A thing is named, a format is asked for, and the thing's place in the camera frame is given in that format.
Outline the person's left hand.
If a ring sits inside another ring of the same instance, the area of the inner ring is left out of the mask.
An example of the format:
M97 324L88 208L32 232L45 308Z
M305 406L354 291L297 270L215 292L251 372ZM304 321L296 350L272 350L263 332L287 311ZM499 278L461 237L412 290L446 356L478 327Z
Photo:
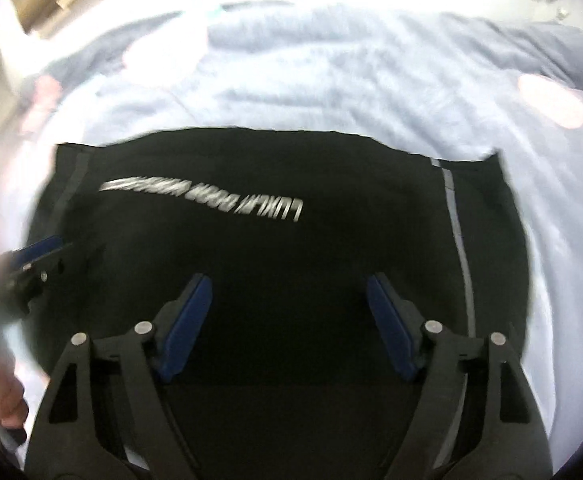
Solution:
M0 426L23 429L28 415L24 387L14 374L14 358L0 358Z

